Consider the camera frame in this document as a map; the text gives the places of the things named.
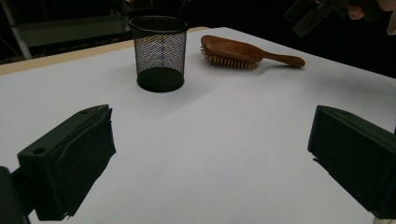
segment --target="wooden table edge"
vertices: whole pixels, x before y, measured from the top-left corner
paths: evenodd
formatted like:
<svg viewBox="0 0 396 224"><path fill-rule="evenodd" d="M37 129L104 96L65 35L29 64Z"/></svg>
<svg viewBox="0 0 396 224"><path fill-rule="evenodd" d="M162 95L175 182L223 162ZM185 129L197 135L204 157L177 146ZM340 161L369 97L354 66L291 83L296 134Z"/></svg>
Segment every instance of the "wooden table edge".
<svg viewBox="0 0 396 224"><path fill-rule="evenodd" d="M207 27L194 27L189 29L190 32L196 32L196 31L201 31L209 29ZM126 49L126 48L131 48L134 46L134 41L133 40L128 40L128 41L123 41L120 43L114 43L114 44L109 44L109 45L103 45L95 48L90 48L90 49L81 49L81 50L76 50L76 51L70 51L62 54L57 54L57 55L52 55L48 57L42 57L42 58L36 58L32 60L27 60L27 61L21 61L21 62L16 62L16 63L7 63L0 65L0 76L2 75L9 75L12 73L20 72L20 71L25 71L37 67L42 67L42 66L47 66L51 64L56 64L56 63L64 63L64 62L69 62L73 61L76 59L81 59L81 58L86 58L98 54L103 54L107 52L111 52L114 50L119 50L119 49Z"/></svg>

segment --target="hairbrush handle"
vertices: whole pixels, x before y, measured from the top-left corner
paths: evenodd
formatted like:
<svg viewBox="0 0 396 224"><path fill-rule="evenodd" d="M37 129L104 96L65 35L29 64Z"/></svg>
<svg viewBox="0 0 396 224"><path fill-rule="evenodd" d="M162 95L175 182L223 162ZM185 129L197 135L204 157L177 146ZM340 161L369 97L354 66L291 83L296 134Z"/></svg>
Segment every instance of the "hairbrush handle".
<svg viewBox="0 0 396 224"><path fill-rule="evenodd" d="M302 58L291 55L274 54L265 50L262 50L262 57L280 63L286 63L294 67L303 67L305 65L305 61Z"/></svg>

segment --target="white tabletop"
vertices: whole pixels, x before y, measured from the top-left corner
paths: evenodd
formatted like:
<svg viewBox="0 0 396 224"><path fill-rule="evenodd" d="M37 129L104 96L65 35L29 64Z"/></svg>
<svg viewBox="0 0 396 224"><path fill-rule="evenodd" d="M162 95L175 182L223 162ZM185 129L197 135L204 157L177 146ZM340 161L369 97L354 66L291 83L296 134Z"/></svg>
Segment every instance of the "white tabletop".
<svg viewBox="0 0 396 224"><path fill-rule="evenodd" d="M300 56L306 66L215 67L200 53L202 35ZM118 152L65 223L372 223L307 143L317 105L393 132L396 79L228 28L188 34L185 79L177 91L142 90L133 48L0 76L0 165L14 171L17 153L37 138L109 104Z"/></svg>

